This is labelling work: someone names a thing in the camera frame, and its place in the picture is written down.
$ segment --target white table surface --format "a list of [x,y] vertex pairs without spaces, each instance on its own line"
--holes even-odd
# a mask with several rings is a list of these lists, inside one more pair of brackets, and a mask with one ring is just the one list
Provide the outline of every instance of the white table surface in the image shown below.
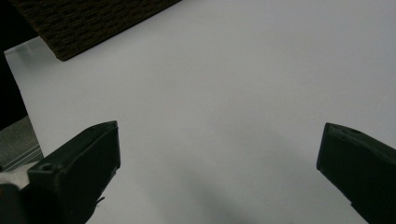
[[365,223],[316,169],[325,122],[396,147],[396,1],[185,0],[67,61],[6,51],[45,155],[120,126],[89,223]]

